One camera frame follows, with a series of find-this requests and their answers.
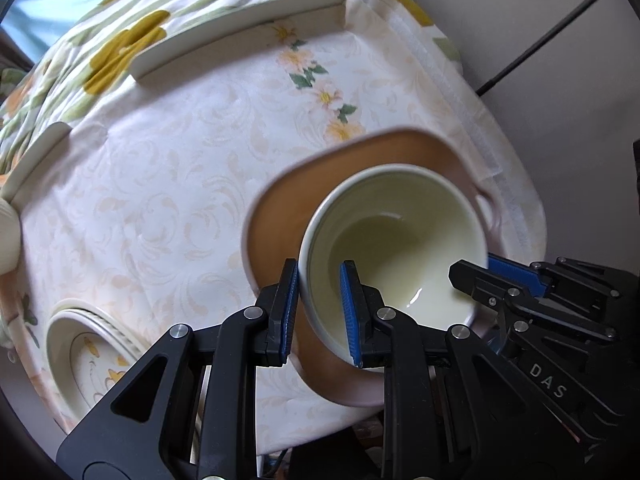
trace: stacked plates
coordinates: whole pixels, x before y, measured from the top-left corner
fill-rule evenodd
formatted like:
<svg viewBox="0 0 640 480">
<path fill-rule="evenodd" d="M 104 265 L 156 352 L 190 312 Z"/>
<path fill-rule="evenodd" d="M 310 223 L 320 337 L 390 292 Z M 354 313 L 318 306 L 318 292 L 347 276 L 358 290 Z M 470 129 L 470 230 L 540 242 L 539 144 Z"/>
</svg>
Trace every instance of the stacked plates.
<svg viewBox="0 0 640 480">
<path fill-rule="evenodd" d="M 148 348 L 107 313 L 75 299 L 55 305 L 45 339 L 50 373 L 76 421 Z"/>
</svg>

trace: blue gripper pad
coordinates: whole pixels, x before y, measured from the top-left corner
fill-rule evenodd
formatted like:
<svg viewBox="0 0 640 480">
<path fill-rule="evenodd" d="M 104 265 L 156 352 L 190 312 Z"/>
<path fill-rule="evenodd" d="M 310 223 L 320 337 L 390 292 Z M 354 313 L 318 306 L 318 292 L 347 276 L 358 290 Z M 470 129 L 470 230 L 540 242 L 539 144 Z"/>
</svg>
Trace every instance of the blue gripper pad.
<svg viewBox="0 0 640 480">
<path fill-rule="evenodd" d="M 353 364 L 362 368 L 362 352 L 360 349 L 360 329 L 356 315 L 356 306 L 353 301 L 353 293 L 349 285 L 347 268 L 344 263 L 340 264 L 340 297 L 342 298 L 342 309 L 344 310 L 344 323 L 347 328 L 347 341 L 349 342 L 349 354 L 353 358 Z"/>
<path fill-rule="evenodd" d="M 526 286 L 534 298 L 541 298 L 546 294 L 547 285 L 542 283 L 538 273 L 529 267 L 489 254 L 489 270 L 512 282 Z"/>
<path fill-rule="evenodd" d="M 282 364 L 287 362 L 287 356 L 291 352 L 291 342 L 293 341 L 293 325 L 296 320 L 296 308 L 298 306 L 298 266 L 291 274 L 289 281 L 289 291 L 287 293 L 287 303 L 284 307 L 282 325 L 280 327 L 280 360 Z"/>
</svg>

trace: floral tablecloth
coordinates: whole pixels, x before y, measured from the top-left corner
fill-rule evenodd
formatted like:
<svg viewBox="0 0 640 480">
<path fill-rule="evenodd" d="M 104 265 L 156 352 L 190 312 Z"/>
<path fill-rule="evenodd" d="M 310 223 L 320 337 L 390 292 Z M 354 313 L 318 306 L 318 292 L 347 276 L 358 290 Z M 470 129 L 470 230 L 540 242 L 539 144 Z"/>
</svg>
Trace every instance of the floral tablecloth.
<svg viewBox="0 0 640 480">
<path fill-rule="evenodd" d="M 23 250 L 0 277 L 10 336 L 66 431 L 77 421 L 42 352 L 51 307 L 80 298 L 149 343 L 176 322 L 222 322 L 255 301 L 239 247 L 253 197 L 344 140 L 398 125 L 441 135 L 507 212 L 509 256 L 544 253 L 542 205 L 520 161 L 409 0 L 347 0 L 219 40 L 140 83 L 127 76 L 146 46 L 263 1 L 106 0 L 0 108 L 5 175 L 48 124 L 74 127 L 12 201 Z M 370 413 L 317 396 L 291 364 L 258 370 L 259 453 Z"/>
</svg>

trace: white cup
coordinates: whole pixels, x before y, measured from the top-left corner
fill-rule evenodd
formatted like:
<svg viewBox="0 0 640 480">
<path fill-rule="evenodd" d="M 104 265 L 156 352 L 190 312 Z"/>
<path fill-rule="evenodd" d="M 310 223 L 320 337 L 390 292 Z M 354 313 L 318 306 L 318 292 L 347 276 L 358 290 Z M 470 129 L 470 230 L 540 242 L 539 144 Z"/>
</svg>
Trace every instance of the white cup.
<svg viewBox="0 0 640 480">
<path fill-rule="evenodd" d="M 306 228 L 298 263 L 306 317 L 329 350 L 353 362 L 338 276 L 354 260 L 360 281 L 418 324 L 470 325 L 475 303 L 449 281 L 461 259 L 487 266 L 482 225 L 456 186 L 409 164 L 369 168 L 332 190 Z"/>
</svg>

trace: metal screw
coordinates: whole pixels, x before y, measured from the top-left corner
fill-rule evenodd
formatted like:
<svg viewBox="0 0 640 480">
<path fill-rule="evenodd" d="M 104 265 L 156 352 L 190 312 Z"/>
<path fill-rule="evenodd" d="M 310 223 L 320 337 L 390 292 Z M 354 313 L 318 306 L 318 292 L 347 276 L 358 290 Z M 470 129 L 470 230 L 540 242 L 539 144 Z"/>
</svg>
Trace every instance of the metal screw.
<svg viewBox="0 0 640 480">
<path fill-rule="evenodd" d="M 516 332 L 526 332 L 529 330 L 529 325 L 525 321 L 519 320 L 513 324 L 513 329 Z"/>
<path fill-rule="evenodd" d="M 247 319 L 258 319 L 261 315 L 262 309 L 259 306 L 250 306 L 244 310 L 244 317 Z"/>
<path fill-rule="evenodd" d="M 188 331 L 189 331 L 189 327 L 180 323 L 177 325 L 173 325 L 169 329 L 169 335 L 174 339 L 180 339 L 181 337 L 186 336 Z"/>
<path fill-rule="evenodd" d="M 451 329 L 451 335 L 456 339 L 466 339 L 469 334 L 469 329 L 464 325 L 456 325 Z"/>
<path fill-rule="evenodd" d="M 389 308 L 388 306 L 379 308 L 376 314 L 378 314 L 378 317 L 380 319 L 384 319 L 385 321 L 389 321 L 390 319 L 393 319 L 396 317 L 396 311 L 393 310 L 392 308 Z"/>
</svg>

